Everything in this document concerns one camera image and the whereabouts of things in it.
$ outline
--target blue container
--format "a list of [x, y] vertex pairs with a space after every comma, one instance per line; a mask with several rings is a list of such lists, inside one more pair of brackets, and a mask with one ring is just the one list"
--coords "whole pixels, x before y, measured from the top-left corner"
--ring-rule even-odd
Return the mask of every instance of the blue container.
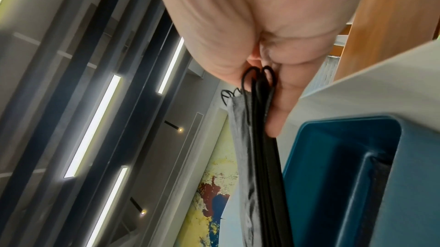
[[387, 115], [301, 126], [284, 169], [296, 246], [358, 244], [374, 161], [391, 172], [370, 246], [440, 246], [440, 136]]

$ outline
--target gray face mask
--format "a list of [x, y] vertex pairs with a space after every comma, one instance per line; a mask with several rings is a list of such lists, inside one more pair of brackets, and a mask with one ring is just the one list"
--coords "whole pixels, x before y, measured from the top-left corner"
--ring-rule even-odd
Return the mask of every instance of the gray face mask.
[[[251, 92], [244, 90], [248, 73], [255, 72]], [[272, 75], [271, 85], [266, 72]], [[275, 91], [270, 67], [252, 67], [243, 76], [242, 89], [222, 91], [234, 138], [240, 186], [240, 220], [246, 247], [293, 247], [280, 157], [276, 139], [264, 125]]]

